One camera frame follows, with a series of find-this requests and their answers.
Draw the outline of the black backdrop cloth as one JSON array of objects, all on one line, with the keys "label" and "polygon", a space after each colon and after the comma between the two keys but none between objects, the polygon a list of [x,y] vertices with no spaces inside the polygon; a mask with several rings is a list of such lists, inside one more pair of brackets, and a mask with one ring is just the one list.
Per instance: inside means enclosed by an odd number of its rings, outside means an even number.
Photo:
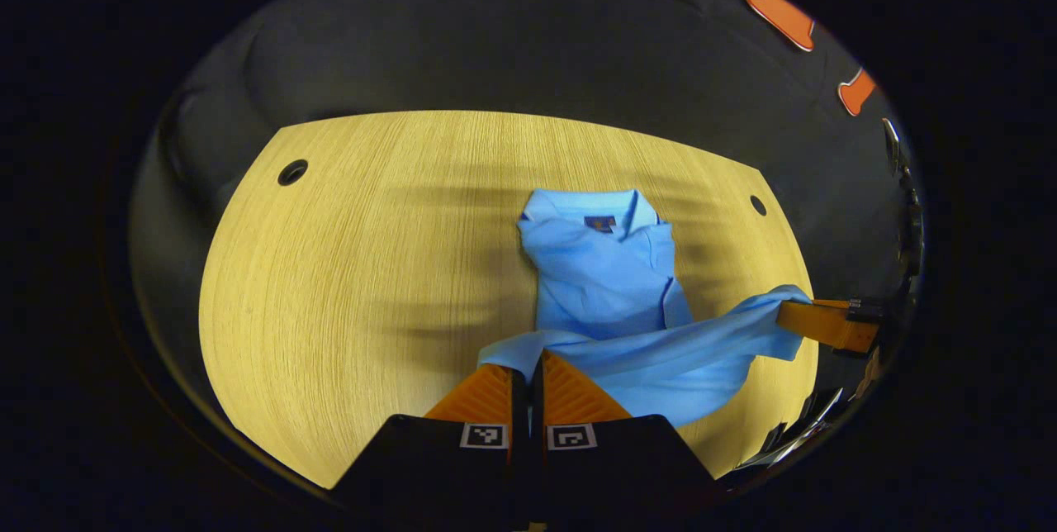
[{"label": "black backdrop cloth", "polygon": [[381,112],[516,112],[615,126],[759,169],[816,294],[887,297],[902,191],[880,87],[822,21],[748,0],[272,0],[185,73],[130,196],[140,307],[171,373],[210,400],[197,333],[207,247],[239,179],[284,126]]}]

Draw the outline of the light blue T-shirt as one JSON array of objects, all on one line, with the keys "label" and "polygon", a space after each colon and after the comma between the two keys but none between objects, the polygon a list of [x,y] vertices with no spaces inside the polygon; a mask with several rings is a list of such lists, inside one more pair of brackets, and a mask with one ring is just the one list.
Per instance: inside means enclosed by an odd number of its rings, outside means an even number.
[{"label": "light blue T-shirt", "polygon": [[537,189],[517,225],[538,273],[535,324],[488,344],[479,365],[532,380],[551,352],[634,418],[660,415],[679,427],[728,404],[755,359],[800,351],[803,340],[777,324],[781,302],[808,302],[794,285],[696,319],[676,280],[671,223],[638,190]]}]

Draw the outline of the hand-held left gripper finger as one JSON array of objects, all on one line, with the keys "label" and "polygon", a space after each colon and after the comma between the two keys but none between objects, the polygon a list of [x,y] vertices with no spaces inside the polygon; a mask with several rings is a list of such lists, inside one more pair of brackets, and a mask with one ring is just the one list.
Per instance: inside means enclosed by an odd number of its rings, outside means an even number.
[{"label": "hand-held left gripper finger", "polygon": [[480,366],[422,416],[382,423],[332,496],[358,530],[521,530],[525,380]]},{"label": "hand-held left gripper finger", "polygon": [[528,517],[548,530],[684,530],[728,495],[664,416],[634,418],[550,351],[531,439]]}]

